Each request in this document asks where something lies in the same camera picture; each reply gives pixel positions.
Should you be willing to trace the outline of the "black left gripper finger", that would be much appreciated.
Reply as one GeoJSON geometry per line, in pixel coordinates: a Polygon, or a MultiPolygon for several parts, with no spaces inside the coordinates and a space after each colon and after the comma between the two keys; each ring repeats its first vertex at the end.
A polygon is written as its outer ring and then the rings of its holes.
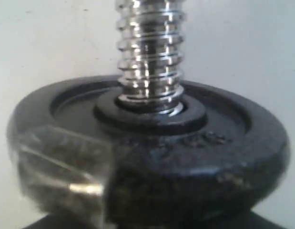
{"type": "Polygon", "coordinates": [[[216,214],[202,219],[193,211],[182,208],[154,212],[138,211],[125,221],[111,221],[101,216],[100,225],[67,213],[53,213],[26,226],[27,229],[282,229],[251,210],[216,214]]]}

